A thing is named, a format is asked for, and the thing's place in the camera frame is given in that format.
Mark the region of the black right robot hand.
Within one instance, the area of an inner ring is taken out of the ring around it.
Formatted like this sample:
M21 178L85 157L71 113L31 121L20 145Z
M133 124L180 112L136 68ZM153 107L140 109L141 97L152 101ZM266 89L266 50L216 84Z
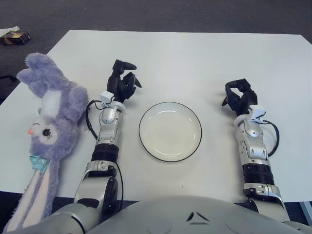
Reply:
M240 97L231 89L237 88L242 93ZM251 89L251 85L246 79L239 79L230 81L225 84L226 97L222 102L222 106L229 105L229 107L236 113L236 116L248 114L251 105L257 105L257 95Z

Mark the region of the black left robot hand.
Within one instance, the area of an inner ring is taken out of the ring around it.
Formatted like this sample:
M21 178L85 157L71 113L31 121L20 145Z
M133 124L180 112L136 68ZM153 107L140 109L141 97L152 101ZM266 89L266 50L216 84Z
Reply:
M134 71L137 67L134 64L116 60L113 65L113 72L107 82L107 91L112 93L115 97L115 101L123 103L126 99L129 99L134 93L136 88L141 88L141 83L136 78L135 74L129 72L123 78L124 71Z

